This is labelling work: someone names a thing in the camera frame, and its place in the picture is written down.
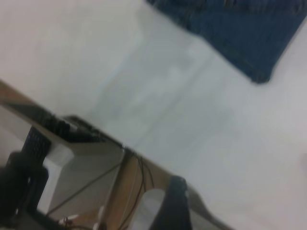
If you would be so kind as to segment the right gripper scuffed black finger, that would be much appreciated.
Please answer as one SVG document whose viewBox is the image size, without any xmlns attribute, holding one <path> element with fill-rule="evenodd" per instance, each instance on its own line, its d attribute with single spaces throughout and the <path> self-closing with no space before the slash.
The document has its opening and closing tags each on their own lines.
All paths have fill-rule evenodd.
<svg viewBox="0 0 307 230">
<path fill-rule="evenodd" d="M 188 187 L 184 178 L 172 176 L 151 230 L 191 230 Z"/>
</svg>

